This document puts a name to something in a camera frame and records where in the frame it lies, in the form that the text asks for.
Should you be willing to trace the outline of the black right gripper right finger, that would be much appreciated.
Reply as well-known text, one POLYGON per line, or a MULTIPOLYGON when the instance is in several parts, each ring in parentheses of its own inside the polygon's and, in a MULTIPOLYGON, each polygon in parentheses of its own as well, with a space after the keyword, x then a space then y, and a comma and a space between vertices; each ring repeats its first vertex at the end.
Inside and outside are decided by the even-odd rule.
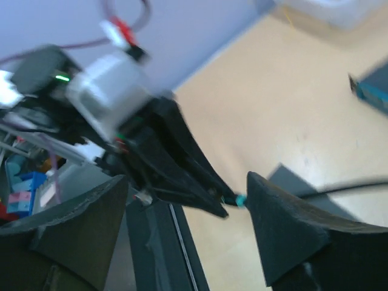
POLYGON ((321 210, 255 172, 247 208, 273 290, 387 290, 387 228, 321 210))

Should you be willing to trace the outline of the black ethernet cable teal plug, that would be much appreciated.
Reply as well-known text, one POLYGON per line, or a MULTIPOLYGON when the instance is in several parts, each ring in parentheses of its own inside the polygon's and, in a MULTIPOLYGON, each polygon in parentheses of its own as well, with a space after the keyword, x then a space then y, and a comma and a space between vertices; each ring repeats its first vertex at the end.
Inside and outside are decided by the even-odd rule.
POLYGON ((280 167, 275 171, 270 176, 269 181, 279 186, 282 190, 288 190, 291 194, 302 199, 315 199, 331 193, 346 192, 366 187, 387 186, 387 178, 381 178, 371 179, 369 181, 348 182, 337 186, 330 186, 328 189, 317 190, 307 181, 285 167, 280 167))

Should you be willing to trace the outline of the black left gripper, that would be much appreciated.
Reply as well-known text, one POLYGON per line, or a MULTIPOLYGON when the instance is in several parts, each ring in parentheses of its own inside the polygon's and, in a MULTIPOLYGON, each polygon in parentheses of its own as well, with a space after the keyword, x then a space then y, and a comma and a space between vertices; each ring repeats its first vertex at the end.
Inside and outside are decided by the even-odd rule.
POLYGON ((75 108, 57 102, 51 109, 51 119, 58 129, 51 135, 72 145, 95 143, 106 156, 113 157, 112 164, 104 159, 98 166, 111 174, 128 175, 138 190, 147 189, 160 200, 226 218, 226 209, 206 190, 212 189, 219 197, 236 194, 207 160, 174 100, 172 96, 151 99, 110 142, 99 136, 75 108), (150 125, 156 106, 157 133, 150 125))

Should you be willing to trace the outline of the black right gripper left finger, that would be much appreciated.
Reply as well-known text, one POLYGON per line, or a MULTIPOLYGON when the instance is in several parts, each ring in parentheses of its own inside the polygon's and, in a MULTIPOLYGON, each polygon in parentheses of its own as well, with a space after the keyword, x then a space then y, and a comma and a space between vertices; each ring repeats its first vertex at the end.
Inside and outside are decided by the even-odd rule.
POLYGON ((111 180, 1 227, 1 290, 103 290, 129 185, 111 180))

